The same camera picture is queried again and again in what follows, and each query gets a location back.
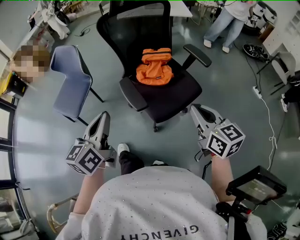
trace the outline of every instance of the floor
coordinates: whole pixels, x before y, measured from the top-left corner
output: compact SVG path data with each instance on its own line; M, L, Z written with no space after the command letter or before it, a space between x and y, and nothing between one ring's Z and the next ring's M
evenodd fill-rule
M160 124L161 131L154 133L152 122L144 112L135 112L129 108L120 88L119 80L123 68L116 54L99 36L95 25L83 37L76 37L87 25L95 23L100 14L91 15L72 23L72 34L66 41L58 44L76 45L88 66L93 78L93 89L105 100L98 101L89 94L83 106L81 117L89 122L102 111L111 116L109 144L115 149L119 143L128 143L130 149L138 154L147 165L161 159L166 163L191 170L201 176L203 166L209 158L195 162L194 155L198 152L197 129L189 114L175 116ZM265 105L252 91L255 84L254 74L246 62L245 55L237 48L229 54L222 52L222 41L218 39L211 49L203 46L203 35L209 27L203 20L200 26L185 19L175 18L172 33L173 57L182 64L188 57L183 50L184 44L194 44L204 51L212 60L209 68L194 62L188 69L189 73L199 82L202 94L195 103L207 105L238 124L246 135L240 151L232 156L234 177L239 177L257 165L269 166L269 154L272 136L268 124L268 113ZM241 49L246 42L258 43L255 37L241 34L236 46ZM256 70L253 60L250 64ZM47 220L47 206L79 192L83 177L75 173L65 164L64 158L77 137L82 137L85 126L72 123L53 111L53 103L62 85L63 76L57 72L47 72L44 78L32 84L20 101L15 117L15 168L17 179L24 188L28 209L37 220L38 226L46 231L50 238L51 232ZM261 74L262 96L266 101L271 116L271 123L276 136L285 119L278 150L274 157L272 173L276 174L288 185L288 195L267 206L260 206L255 213L260 216L267 228L277 221L286 219L295 201L300 196L298 183L299 124L296 109L292 105L286 115L281 109L280 93L270 96L273 85L280 79L271 66ZM120 166L107 169L105 179L109 180L120 173ZM207 172L206 180L210 183L211 174ZM59 221L68 217L65 206L55 214Z

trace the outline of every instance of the white shirt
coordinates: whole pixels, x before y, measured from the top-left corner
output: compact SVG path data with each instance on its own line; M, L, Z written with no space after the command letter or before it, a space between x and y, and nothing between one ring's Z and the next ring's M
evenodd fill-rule
M226 1L225 9L235 18L245 22L249 16L249 9L256 4L256 1L241 2Z
M145 167L105 183L86 215L71 213L58 240L226 240L227 222L215 213L210 186L182 168ZM261 219L250 215L252 240L267 239Z

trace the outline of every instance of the orange backpack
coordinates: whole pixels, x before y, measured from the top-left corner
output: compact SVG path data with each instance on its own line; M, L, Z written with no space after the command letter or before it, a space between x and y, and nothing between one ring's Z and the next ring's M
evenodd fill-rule
M136 78L140 83L146 85L166 85L172 77L172 69L167 62L172 59L170 48L144 49L142 62L136 69Z

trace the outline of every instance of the black chair seat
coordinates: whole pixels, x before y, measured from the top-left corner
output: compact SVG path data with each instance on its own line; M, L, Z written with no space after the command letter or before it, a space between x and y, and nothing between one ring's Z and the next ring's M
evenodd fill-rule
M135 76L130 78L148 104L145 111L156 123L178 114L202 92L198 82L178 62L172 59L168 65L174 78L167 85L149 86L137 82Z

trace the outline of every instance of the white robot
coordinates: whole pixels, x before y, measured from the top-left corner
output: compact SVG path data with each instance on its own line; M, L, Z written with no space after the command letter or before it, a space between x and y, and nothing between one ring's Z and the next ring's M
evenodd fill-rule
M245 135L236 124L200 104L192 104L190 114L198 128L198 144L205 156L213 152L224 159L240 149Z
M76 172L91 176L105 162L105 166L116 167L117 153L108 145L110 116L99 114L85 129L83 138L77 138L67 157L67 164Z

